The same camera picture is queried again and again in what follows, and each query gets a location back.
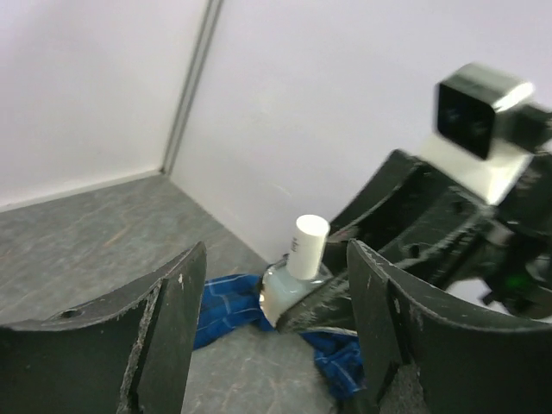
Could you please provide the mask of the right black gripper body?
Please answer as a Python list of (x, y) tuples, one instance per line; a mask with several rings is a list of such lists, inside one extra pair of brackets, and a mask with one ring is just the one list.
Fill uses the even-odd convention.
[(479, 197), (491, 210), (474, 245), (436, 286), (465, 279), (487, 287), (478, 300), (500, 304), (516, 317), (551, 317), (551, 153), (526, 154), (513, 147), (479, 160), (450, 149), (435, 166)]

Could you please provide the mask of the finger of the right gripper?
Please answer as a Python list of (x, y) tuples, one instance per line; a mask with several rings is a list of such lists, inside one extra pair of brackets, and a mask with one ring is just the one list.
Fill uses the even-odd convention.
[(425, 208), (385, 246), (356, 238), (328, 244), (323, 264), (333, 277), (287, 310), (276, 330), (355, 333), (364, 321), (390, 321), (386, 306), (394, 285), (438, 287), (474, 245), (491, 208), (456, 185), (431, 189)]
[(351, 238), (385, 246), (413, 222), (428, 203), (436, 169), (402, 150), (394, 150), (360, 192), (331, 221), (328, 244)]

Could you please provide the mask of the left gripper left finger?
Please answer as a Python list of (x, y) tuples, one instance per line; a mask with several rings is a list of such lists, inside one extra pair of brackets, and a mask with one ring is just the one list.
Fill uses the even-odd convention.
[(181, 412), (205, 276), (197, 243), (101, 297), (4, 324), (2, 412)]

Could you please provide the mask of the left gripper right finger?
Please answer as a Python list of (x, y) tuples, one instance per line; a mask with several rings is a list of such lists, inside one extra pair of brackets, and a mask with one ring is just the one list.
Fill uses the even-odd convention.
[(394, 285), (390, 321), (357, 329), (373, 413), (407, 398), (428, 413), (548, 413), (551, 327), (430, 284)]

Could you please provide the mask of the nail polish bottle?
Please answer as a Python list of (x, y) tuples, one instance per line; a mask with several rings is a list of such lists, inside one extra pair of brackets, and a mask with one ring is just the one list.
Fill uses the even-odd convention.
[(259, 305), (273, 328), (286, 311), (333, 277), (321, 264), (314, 279), (299, 280), (291, 276), (286, 267), (287, 255), (267, 268), (260, 280)]

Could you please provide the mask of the white nail polish cap brush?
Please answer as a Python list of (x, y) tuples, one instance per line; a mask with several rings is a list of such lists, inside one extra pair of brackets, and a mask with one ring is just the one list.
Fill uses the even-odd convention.
[(302, 215), (295, 222), (286, 267), (299, 280), (314, 279), (323, 257), (329, 222), (321, 216)]

